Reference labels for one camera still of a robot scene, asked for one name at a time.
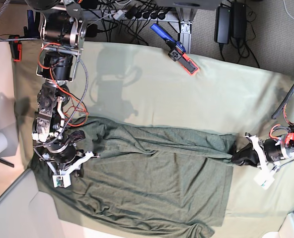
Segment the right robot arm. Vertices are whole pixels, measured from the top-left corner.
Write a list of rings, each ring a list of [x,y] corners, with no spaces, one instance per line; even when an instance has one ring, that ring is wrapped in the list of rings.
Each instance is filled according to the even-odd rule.
[[[67,134],[72,117],[64,114],[64,106],[72,99],[66,83],[75,79],[81,63],[87,22],[78,0],[28,0],[26,3],[44,16],[36,74],[45,82],[37,96],[33,149],[53,172],[55,186],[67,186],[70,174],[79,173],[82,164],[93,157],[93,153],[76,148],[85,134],[81,130]]]

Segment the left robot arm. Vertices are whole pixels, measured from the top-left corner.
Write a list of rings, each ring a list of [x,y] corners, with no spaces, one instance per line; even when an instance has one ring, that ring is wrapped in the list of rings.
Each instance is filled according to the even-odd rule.
[[[276,119],[280,114],[286,125],[272,126],[269,138],[264,141],[246,134],[249,143],[233,155],[233,164],[265,169],[271,163],[274,165],[272,170],[277,172],[294,161],[294,84],[271,118]]]

